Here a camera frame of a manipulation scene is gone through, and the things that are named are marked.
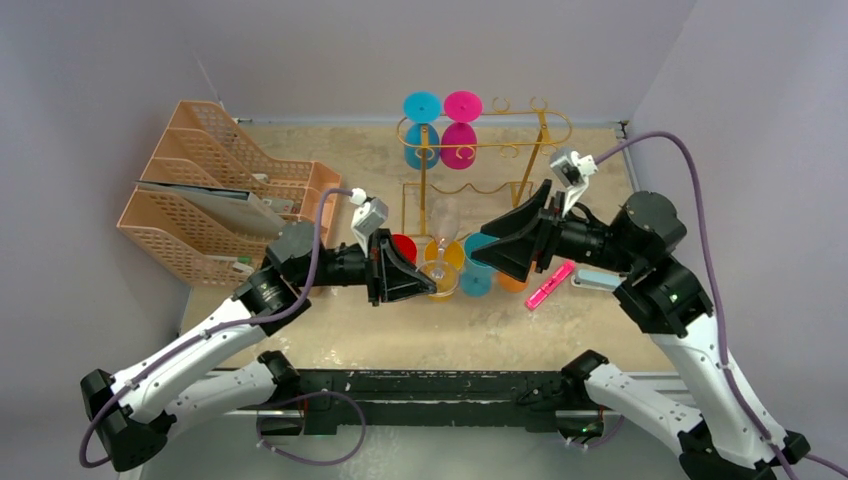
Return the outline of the orange wine glass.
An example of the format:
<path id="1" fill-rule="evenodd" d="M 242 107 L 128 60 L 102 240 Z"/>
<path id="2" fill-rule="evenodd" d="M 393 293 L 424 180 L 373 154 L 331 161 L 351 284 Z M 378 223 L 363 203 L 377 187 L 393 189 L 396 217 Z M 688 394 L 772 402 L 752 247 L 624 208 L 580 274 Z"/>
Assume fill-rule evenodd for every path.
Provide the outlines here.
<path id="1" fill-rule="evenodd" d="M 510 293 L 521 293 L 525 291 L 528 286 L 527 281 L 517 280 L 502 272 L 497 272 L 495 278 L 498 285 L 503 290 Z"/>

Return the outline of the yellow wine glass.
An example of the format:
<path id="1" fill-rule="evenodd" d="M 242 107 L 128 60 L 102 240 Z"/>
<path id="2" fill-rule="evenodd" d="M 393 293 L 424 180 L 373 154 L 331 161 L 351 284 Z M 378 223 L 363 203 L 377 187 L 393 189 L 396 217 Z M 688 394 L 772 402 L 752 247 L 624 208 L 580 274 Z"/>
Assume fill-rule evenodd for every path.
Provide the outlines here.
<path id="1" fill-rule="evenodd" d="M 436 284 L 437 291 L 428 296 L 430 300 L 445 302 L 451 299 L 458 288 L 464 260 L 465 254 L 458 242 L 453 241 L 443 246 L 435 239 L 430 240 L 419 267 L 419 270 Z"/>

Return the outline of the clear wine glass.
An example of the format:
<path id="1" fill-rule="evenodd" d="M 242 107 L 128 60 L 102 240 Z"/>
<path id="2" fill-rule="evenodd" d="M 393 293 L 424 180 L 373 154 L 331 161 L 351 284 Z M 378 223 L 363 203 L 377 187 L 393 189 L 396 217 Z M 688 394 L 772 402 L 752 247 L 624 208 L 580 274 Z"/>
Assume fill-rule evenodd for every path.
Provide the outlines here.
<path id="1" fill-rule="evenodd" d="M 448 255 L 450 246 L 459 232 L 460 214 L 455 200 L 437 199 L 433 203 L 428 220 L 433 255 L 424 254 L 418 271 L 432 280 L 436 292 L 428 296 L 431 301 L 444 302 L 450 299 L 459 284 L 460 267 L 457 267 Z"/>

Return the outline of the magenta wine glass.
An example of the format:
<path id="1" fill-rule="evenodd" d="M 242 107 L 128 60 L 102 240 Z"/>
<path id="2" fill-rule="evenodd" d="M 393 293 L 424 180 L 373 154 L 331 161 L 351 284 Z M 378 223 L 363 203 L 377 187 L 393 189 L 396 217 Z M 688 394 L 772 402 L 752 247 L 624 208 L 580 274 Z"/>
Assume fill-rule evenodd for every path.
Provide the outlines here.
<path id="1" fill-rule="evenodd" d="M 459 90 L 445 98 L 443 107 L 452 123 L 441 137 L 441 160 L 450 169 L 466 169 L 476 157 L 477 135 L 472 123 L 483 113 L 482 100 L 471 91 Z"/>

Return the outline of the red wine glass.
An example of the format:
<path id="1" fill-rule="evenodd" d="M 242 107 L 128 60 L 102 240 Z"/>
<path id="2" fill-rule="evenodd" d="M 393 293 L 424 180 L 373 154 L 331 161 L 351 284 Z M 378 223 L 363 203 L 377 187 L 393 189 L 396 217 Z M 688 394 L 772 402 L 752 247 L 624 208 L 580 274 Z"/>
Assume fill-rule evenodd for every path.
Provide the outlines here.
<path id="1" fill-rule="evenodd" d="M 402 256 L 413 265 L 417 264 L 418 246 L 416 242 L 407 235 L 395 233 L 392 240 Z"/>

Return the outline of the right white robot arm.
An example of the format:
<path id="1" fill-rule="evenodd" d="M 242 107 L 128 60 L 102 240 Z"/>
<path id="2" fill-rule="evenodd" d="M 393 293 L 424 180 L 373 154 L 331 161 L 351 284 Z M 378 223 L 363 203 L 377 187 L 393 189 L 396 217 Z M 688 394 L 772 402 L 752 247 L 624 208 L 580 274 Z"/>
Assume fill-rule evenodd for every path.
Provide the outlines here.
<path id="1" fill-rule="evenodd" d="M 663 195 L 632 194 L 610 223 L 568 206 L 549 182 L 518 208 L 489 221 L 492 242 L 472 258 L 517 280 L 553 257 L 618 273 L 620 308 L 671 361 L 692 403 L 640 385 L 606 357 L 586 351 L 563 369 L 561 392 L 576 407 L 609 407 L 661 441 L 692 479 L 770 479 L 810 451 L 780 426 L 744 377 L 730 386 L 713 304 L 697 276 L 673 256 L 685 225 Z"/>

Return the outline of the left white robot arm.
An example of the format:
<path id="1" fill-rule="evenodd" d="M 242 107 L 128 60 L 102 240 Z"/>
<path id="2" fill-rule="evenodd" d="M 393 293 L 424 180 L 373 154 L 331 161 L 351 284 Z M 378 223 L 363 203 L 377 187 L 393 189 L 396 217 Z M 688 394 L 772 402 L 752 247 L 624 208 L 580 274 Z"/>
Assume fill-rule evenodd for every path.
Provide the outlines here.
<path id="1" fill-rule="evenodd" d="M 90 421 L 79 450 L 81 465 L 102 464 L 87 457 L 92 438 L 106 452 L 103 462 L 125 472 L 209 417 L 263 403 L 275 409 L 292 405 L 298 382 L 279 353 L 266 352 L 222 378 L 206 375 L 297 319 L 311 305 L 309 291 L 322 286 L 363 286 L 374 306 L 436 291 L 435 282 L 402 255 L 385 228 L 369 234 L 364 246 L 327 249 L 313 223 L 288 223 L 267 245 L 260 268 L 188 333 L 131 367 L 116 373 L 95 369 L 81 379 Z"/>

